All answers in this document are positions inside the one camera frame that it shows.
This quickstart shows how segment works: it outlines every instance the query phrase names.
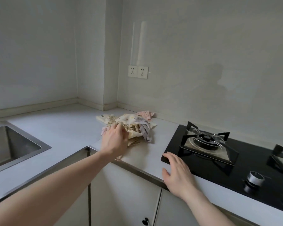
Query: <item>black glass cooktop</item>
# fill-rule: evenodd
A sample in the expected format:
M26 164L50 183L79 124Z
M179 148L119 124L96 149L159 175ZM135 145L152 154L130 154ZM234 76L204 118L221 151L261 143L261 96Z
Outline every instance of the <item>black glass cooktop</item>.
M283 171L271 158L272 150L228 138L226 144L239 153L235 165L228 165L179 147L186 128L178 126L165 152L178 155L192 174L283 211ZM261 187L247 185L250 171L264 176Z

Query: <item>baseboard trim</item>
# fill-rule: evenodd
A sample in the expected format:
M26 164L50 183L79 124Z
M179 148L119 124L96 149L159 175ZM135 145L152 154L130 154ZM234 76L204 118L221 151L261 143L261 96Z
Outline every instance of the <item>baseboard trim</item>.
M91 102L91 101L88 101L88 100L85 100L85 99L82 99L82 98L79 98L78 102L81 105L85 105L85 106L95 108L95 109L98 109L98 110L101 110L101 111L106 111L106 110L113 109L113 108L117 107L117 102L105 104L105 105L100 105L100 104L97 104L97 103L94 103L94 102Z
M59 107L63 105L75 104L77 102L78 102L77 98L71 98L71 99L54 101L54 102L45 102L45 103L34 104L34 105L24 105L24 106L15 107L15 108L0 109L0 118L18 115L22 113L39 111L39 110L53 108L53 107Z
M120 103L120 102L117 103L117 107L127 109L127 110L130 110L130 111L133 111L133 112L149 110L149 109L146 109L146 108L139 108L137 106L127 105L127 104ZM157 112L155 112L154 117L165 120L165 121L177 123L177 124L182 124L182 125L187 125L188 121L189 121L189 120L183 120L179 117L175 117L175 116L171 116L171 115L167 115L167 114L162 114L162 113L157 113ZM199 124L197 122L195 122L194 124L197 125L199 127L199 129L206 130L206 131L212 132L212 133L230 132L230 138L233 138L233 139L239 140L239 141L243 141L243 142L246 142L246 143L254 144L254 145L257 145L257 146L261 146L261 147L265 147L265 148L269 148L269 149L273 149L274 146L275 146L275 144L270 142L269 140L256 138L256 137L250 136L250 135L245 134L245 133L240 133L238 131L223 130L223 129L220 129L218 127L211 127L209 125L202 125L202 124Z

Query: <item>double wall socket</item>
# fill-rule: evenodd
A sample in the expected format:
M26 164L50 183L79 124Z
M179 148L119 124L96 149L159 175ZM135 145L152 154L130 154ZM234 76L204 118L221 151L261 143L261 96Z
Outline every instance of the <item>double wall socket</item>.
M148 78L148 67L129 66L128 76L134 78Z

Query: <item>sink basin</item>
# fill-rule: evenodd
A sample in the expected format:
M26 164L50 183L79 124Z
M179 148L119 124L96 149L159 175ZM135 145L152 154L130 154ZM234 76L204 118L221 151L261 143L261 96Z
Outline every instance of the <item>sink basin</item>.
M50 148L15 125L0 122L0 171Z

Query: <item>person's right arm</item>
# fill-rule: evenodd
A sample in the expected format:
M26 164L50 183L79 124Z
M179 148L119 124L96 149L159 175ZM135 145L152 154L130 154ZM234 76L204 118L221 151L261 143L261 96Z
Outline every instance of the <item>person's right arm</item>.
M181 158L170 152L163 154L169 159L171 174L165 168L162 177L171 193L184 200L200 226L235 226L196 188L188 166Z

